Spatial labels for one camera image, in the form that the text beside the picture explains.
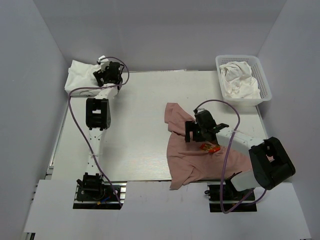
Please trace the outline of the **pink t-shirt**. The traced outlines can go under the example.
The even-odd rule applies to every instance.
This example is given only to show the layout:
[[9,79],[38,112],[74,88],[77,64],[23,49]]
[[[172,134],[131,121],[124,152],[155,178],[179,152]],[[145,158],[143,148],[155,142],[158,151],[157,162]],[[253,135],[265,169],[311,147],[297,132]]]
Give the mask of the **pink t-shirt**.
[[219,180],[222,176],[227,147],[185,142],[185,122],[193,120],[178,103],[166,104],[164,122],[171,132],[166,150],[171,190],[199,180]]

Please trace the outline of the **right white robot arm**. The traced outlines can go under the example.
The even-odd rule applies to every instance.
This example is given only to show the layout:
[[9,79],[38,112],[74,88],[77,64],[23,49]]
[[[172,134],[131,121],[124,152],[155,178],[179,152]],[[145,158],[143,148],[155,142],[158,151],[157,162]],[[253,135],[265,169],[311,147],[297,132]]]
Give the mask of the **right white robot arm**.
[[197,112],[194,121],[185,122],[185,142],[213,142],[231,147],[249,157],[251,170],[234,173],[225,182],[226,195],[236,200],[244,190],[262,187],[272,190],[296,173],[289,155],[276,137],[262,139],[238,132],[228,124],[216,124],[208,110]]

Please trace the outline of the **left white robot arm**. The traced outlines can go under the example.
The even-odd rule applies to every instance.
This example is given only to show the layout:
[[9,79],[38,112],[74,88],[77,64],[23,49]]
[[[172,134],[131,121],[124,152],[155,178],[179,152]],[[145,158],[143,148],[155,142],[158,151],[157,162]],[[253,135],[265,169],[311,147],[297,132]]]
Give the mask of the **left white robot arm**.
[[85,123],[88,127],[89,157],[85,173],[101,176],[97,167],[103,153],[104,139],[111,125],[110,101],[119,93],[123,83],[121,64],[102,57],[97,61],[100,69],[93,73],[98,86],[103,89],[93,98],[86,100]]

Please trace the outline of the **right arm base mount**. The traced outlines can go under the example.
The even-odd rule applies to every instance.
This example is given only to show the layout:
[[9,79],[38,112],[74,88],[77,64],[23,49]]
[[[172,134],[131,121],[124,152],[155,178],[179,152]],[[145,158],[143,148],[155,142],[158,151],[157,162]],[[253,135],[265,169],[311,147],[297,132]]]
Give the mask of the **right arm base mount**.
[[[243,197],[248,193],[250,195],[244,200],[237,208],[233,210],[236,213],[249,213],[257,212],[257,206],[255,203],[252,203],[256,200],[255,194],[249,189],[234,193],[231,189],[223,185],[223,207],[225,211],[228,211],[233,206],[236,205]],[[219,184],[210,184],[207,186],[207,189],[204,191],[204,195],[208,198],[209,201],[209,210],[211,213],[221,213],[220,206],[220,185]]]

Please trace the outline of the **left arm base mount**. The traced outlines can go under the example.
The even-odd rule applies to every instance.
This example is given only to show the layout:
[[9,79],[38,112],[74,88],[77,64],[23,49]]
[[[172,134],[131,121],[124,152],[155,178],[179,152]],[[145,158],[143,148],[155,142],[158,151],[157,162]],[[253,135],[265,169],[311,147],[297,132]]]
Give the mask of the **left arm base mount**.
[[76,181],[73,209],[75,210],[120,210],[125,200],[126,184],[110,185],[98,173]]

